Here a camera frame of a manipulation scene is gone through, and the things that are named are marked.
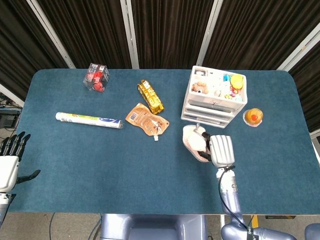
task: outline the white plastic drawer organizer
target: white plastic drawer organizer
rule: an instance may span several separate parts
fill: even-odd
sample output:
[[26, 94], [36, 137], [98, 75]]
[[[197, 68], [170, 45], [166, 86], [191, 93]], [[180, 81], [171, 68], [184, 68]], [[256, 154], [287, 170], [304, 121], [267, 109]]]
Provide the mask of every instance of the white plastic drawer organizer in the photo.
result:
[[[231, 78], [242, 81], [234, 89]], [[186, 89], [181, 119], [225, 128], [247, 104], [245, 75], [202, 66], [193, 66]]]

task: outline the floor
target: floor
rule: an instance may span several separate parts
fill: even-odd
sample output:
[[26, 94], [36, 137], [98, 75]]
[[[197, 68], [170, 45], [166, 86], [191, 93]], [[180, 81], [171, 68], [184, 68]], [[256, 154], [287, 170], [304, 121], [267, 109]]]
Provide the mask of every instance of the floor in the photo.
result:
[[[12, 133], [12, 131], [6, 129], [0, 129], [1, 138], [9, 137]], [[0, 230], [0, 240], [49, 240], [51, 217], [52, 213], [48, 212], [9, 212]], [[244, 217], [246, 223], [250, 219], [250, 216]], [[56, 213], [51, 223], [51, 239], [88, 240], [91, 231], [99, 220], [100, 214]], [[212, 236], [213, 240], [220, 240], [220, 216], [208, 215], [207, 222], [208, 234]], [[265, 219], [264, 216], [258, 217], [260, 227], [290, 233], [298, 240], [304, 239], [304, 229], [311, 223], [320, 223], [320, 215], [301, 215], [295, 219]], [[94, 234], [95, 231], [90, 238], [91, 240], [94, 239]]]

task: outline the blue tablecloth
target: blue tablecloth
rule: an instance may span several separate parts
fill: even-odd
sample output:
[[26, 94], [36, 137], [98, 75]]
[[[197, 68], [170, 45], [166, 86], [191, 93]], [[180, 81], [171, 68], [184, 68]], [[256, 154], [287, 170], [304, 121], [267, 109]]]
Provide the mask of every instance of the blue tablecloth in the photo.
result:
[[[246, 214], [320, 214], [320, 168], [292, 77], [284, 71], [246, 75], [248, 104], [225, 128], [230, 135], [241, 209]], [[41, 169], [17, 185], [10, 211], [118, 214], [220, 214], [217, 169], [200, 163], [182, 143], [180, 119], [190, 70], [111, 69], [104, 93], [84, 87], [85, 69], [46, 69], [31, 82], [18, 132], [31, 134], [19, 175]], [[57, 112], [124, 120], [139, 102], [141, 79], [162, 100], [170, 121], [155, 142], [125, 122], [112, 129], [60, 122]], [[264, 113], [259, 127], [243, 111]]]

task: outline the metallic robot arm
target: metallic robot arm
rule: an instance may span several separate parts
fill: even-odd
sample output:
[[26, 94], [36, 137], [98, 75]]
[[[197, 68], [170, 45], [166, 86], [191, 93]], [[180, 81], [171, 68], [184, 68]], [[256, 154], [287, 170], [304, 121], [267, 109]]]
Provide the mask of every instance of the metallic robot arm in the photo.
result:
[[221, 229], [222, 238], [224, 240], [296, 240], [288, 233], [263, 227], [245, 226], [238, 199], [236, 176], [232, 170], [235, 157], [231, 138], [225, 135], [209, 135], [205, 132], [202, 136], [210, 147], [211, 156], [208, 156], [208, 159], [218, 168], [216, 178], [220, 182], [219, 194], [223, 212], [231, 217], [231, 222]]
[[34, 179], [40, 170], [34, 171], [31, 175], [18, 177], [19, 164], [25, 151], [25, 146], [30, 138], [21, 132], [19, 135], [7, 137], [0, 144], [0, 228], [7, 214], [8, 208], [15, 198], [15, 194], [9, 194], [16, 184]]

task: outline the robotic arm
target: robotic arm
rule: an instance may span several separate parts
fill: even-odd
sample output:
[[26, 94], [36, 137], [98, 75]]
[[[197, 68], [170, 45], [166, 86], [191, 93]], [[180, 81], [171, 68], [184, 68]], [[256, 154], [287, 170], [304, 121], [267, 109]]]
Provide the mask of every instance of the robotic arm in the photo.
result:
[[[204, 162], [204, 160], [206, 160], [207, 162], [212, 162], [218, 169], [216, 178], [218, 179], [222, 209], [223, 212], [231, 218], [231, 222], [221, 229], [222, 239], [296, 240], [294, 236], [288, 233], [263, 227], [251, 228], [245, 225], [238, 199], [236, 175], [233, 171], [235, 168], [235, 157], [231, 137], [225, 135], [210, 135], [205, 132], [204, 128], [200, 130], [199, 125], [193, 126], [192, 128], [188, 125], [185, 128], [188, 128], [189, 131], [190, 129], [193, 130], [193, 133], [187, 133], [187, 131], [183, 129], [183, 143], [188, 150], [199, 161]], [[205, 142], [204, 147], [199, 145], [201, 142]]]
[[30, 134], [25, 135], [21, 132], [19, 135], [7, 137], [0, 144], [0, 228], [7, 214], [8, 208], [15, 198], [15, 194], [8, 193], [16, 184], [21, 184], [34, 179], [40, 173], [40, 170], [34, 171], [28, 176], [18, 177], [18, 169], [25, 146], [30, 138]]

